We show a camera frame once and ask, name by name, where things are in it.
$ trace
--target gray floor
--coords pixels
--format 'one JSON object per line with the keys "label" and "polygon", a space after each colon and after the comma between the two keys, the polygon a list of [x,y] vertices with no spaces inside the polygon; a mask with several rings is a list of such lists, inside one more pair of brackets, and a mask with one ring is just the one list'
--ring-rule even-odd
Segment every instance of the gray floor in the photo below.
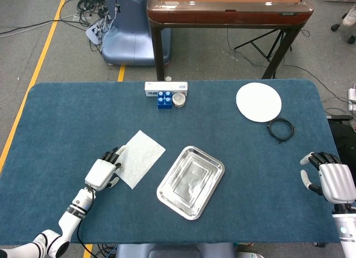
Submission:
{"label": "gray floor", "polygon": [[[52,19],[60,0],[0,0],[0,32]],[[354,57],[356,46],[347,38],[354,28],[341,27],[336,33],[330,26],[340,20],[352,4],[313,0],[315,12],[305,29],[310,37],[300,34],[285,64],[309,70],[340,97],[347,97],[347,89],[356,83]],[[76,3],[69,3],[63,16],[76,13]],[[3,150],[34,68],[46,41],[50,25],[12,37],[0,38],[0,150]],[[236,46],[262,31],[229,30],[231,46]],[[253,79],[264,72],[266,61],[253,49],[245,46],[240,52],[229,50],[225,29],[176,29],[173,33],[172,59],[166,66],[167,75],[174,80]],[[259,41],[267,50],[273,36]],[[118,66],[105,64],[97,52],[89,49],[84,32],[59,23],[37,78],[40,82],[117,81]],[[323,100],[332,97],[314,77],[288,66],[280,66],[277,78],[309,78],[319,88]],[[125,81],[155,80],[153,67],[127,67]],[[347,104],[336,99],[327,100],[325,108],[337,107],[347,111]],[[330,110],[342,113],[341,110]],[[325,249],[304,244],[255,244],[248,248],[264,257],[343,257],[339,244]],[[82,248],[71,245],[64,257],[82,257]]]}

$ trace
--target power strip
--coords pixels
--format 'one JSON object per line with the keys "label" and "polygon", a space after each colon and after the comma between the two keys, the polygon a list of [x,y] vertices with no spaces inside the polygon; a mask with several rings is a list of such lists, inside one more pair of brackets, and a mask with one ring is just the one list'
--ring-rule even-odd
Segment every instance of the power strip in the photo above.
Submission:
{"label": "power strip", "polygon": [[105,34],[108,31],[108,28],[106,27],[106,25],[103,25],[104,20],[105,20],[105,18],[99,20],[96,23],[93,23],[85,31],[85,34],[87,35],[87,37],[95,45],[99,45],[100,43],[102,43],[101,38],[102,38],[103,34]]}
{"label": "power strip", "polygon": [[356,111],[356,89],[349,89],[349,111]]}

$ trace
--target stainless steel tray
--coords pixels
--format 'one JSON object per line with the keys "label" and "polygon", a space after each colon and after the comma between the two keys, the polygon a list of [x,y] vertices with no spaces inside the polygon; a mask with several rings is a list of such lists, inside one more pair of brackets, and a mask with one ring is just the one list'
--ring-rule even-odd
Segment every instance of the stainless steel tray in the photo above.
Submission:
{"label": "stainless steel tray", "polygon": [[158,186],[157,197],[186,219],[198,219],[224,172],[219,160],[185,147]]}

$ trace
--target blue tablecloth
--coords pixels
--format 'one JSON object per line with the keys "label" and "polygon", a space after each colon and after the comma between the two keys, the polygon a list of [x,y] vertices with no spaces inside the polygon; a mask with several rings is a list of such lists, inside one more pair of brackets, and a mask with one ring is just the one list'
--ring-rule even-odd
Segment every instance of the blue tablecloth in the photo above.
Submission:
{"label": "blue tablecloth", "polygon": [[[280,117],[295,126],[294,137],[277,144],[265,123],[247,120],[236,106],[237,90],[249,82],[189,82],[186,105],[171,110],[158,110],[143,82],[34,86],[0,178],[0,244],[23,244],[45,229],[60,232],[57,222],[96,158],[138,130],[166,152],[134,190],[119,182],[97,194],[83,222],[85,242],[338,241],[332,205],[300,180],[299,160],[308,152],[337,153],[317,88],[307,80],[254,81],[278,91]],[[225,165],[196,221],[156,197],[188,145]],[[305,169],[317,179],[312,166]]]}

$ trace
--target white napkin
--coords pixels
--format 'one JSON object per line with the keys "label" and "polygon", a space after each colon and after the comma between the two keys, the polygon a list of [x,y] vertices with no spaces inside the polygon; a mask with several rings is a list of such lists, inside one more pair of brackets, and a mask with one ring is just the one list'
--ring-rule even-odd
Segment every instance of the white napkin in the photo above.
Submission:
{"label": "white napkin", "polygon": [[116,170],[116,174],[134,189],[165,151],[165,148],[139,130],[117,159],[122,166]]}

